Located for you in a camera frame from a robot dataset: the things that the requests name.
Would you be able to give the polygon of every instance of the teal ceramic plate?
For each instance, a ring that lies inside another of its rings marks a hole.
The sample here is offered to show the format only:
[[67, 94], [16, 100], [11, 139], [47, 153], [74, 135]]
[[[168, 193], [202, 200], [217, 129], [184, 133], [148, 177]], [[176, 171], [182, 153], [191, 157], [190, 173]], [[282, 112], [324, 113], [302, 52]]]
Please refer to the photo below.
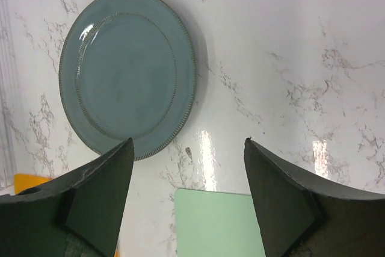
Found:
[[61, 101], [72, 128], [95, 152], [132, 137], [135, 159], [143, 159], [183, 127], [195, 66], [188, 32], [164, 2], [95, 0], [64, 43]]

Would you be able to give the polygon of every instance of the plate rim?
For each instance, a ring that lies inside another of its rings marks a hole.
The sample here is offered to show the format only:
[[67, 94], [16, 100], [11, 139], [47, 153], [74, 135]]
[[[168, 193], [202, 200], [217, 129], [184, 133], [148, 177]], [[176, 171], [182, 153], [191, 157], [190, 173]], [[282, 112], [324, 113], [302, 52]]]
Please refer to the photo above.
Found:
[[[59, 80], [59, 92], [60, 92], [60, 99], [61, 99], [61, 105], [63, 107], [63, 110], [64, 110], [64, 113], [66, 114], [66, 117], [67, 117], [67, 120], [68, 122], [70, 123], [70, 126], [71, 128], [74, 130], [75, 134], [80, 138], [80, 140], [89, 148], [91, 149], [92, 151], [96, 152], [98, 155], [102, 155], [103, 153], [101, 151], [99, 151], [96, 147], [92, 146], [83, 136], [82, 134], [76, 129], [76, 127], [74, 126], [71, 118], [69, 117], [69, 113], [68, 113], [68, 109], [66, 108], [65, 106], [65, 101], [64, 101], [64, 96], [63, 96], [63, 87], [62, 87], [62, 80], [61, 80], [61, 75], [62, 75], [62, 69], [63, 69], [63, 58], [64, 58], [64, 50], [67, 46], [67, 42], [69, 41], [69, 38], [71, 36], [71, 33], [72, 31], [75, 29], [75, 25], [78, 23], [79, 19], [81, 18], [81, 16], [85, 13], [86, 9], [93, 5], [94, 2], [96, 2], [98, 0], [93, 0], [91, 3], [89, 3], [83, 10], [82, 12], [78, 15], [78, 17], [75, 19], [75, 21], [72, 23], [68, 33], [67, 33], [67, 36], [66, 36], [66, 39], [64, 40], [64, 43], [63, 43], [63, 47], [61, 48], [61, 52], [60, 52], [60, 60], [59, 60], [59, 71], [58, 71], [58, 80]], [[185, 34], [186, 36], [186, 39], [188, 41], [188, 45], [190, 47], [190, 50], [191, 50], [191, 62], [192, 62], [192, 72], [193, 72], [193, 88], [192, 88], [192, 93], [190, 94], [190, 97], [189, 97], [189, 100], [188, 100], [188, 106], [183, 114], [183, 117], [182, 117], [182, 120], [179, 122], [179, 124], [177, 125], [177, 127], [174, 129], [174, 131], [170, 134], [170, 136], [162, 143], [160, 144], [156, 149], [152, 150], [151, 152], [147, 153], [147, 154], [144, 154], [142, 156], [134, 156], [134, 160], [135, 161], [138, 161], [138, 160], [141, 160], [141, 159], [145, 159], [145, 158], [148, 158], [150, 156], [154, 156], [156, 155], [157, 153], [159, 153], [160, 151], [162, 151], [164, 148], [166, 148], [171, 142], [172, 140], [177, 136], [177, 134], [180, 132], [180, 130], [184, 127], [184, 125], [186, 124], [186, 121], [190, 115], [190, 112], [191, 112], [191, 109], [192, 109], [192, 105], [193, 105], [193, 102], [194, 102], [194, 99], [195, 99], [195, 96], [196, 96], [196, 87], [197, 87], [197, 61], [196, 61], [196, 53], [195, 53], [195, 49], [194, 49], [194, 45], [192, 43], [192, 40], [191, 40], [191, 36], [190, 36], [190, 33], [188, 32], [185, 24], [183, 23], [182, 19], [180, 18], [180, 16], [170, 7], [168, 6], [163, 0], [156, 0], [156, 1], [159, 1], [173, 16], [174, 18], [179, 22], [179, 24], [181, 25], [181, 28], [183, 30], [183, 33]]]

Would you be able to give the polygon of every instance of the white marble countertop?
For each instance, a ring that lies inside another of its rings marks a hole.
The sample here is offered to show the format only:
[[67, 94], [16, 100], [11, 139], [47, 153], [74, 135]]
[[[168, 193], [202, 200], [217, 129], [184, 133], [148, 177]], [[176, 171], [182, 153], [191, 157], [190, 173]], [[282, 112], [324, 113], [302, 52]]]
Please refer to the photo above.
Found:
[[[1, 72], [17, 171], [59, 176], [96, 157], [61, 106], [64, 38], [92, 0], [1, 0]], [[249, 193], [244, 140], [385, 193], [383, 0], [164, 0], [196, 47], [198, 87], [177, 138], [137, 161], [122, 256], [174, 257], [177, 188]]]

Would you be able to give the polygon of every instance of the mint green cutting board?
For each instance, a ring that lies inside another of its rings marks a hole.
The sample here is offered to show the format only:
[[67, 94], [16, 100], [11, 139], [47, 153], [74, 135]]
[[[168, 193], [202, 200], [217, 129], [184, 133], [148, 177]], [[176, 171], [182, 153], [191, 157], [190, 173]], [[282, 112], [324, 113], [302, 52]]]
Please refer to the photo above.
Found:
[[178, 189], [174, 201], [178, 257], [265, 257], [251, 196]]

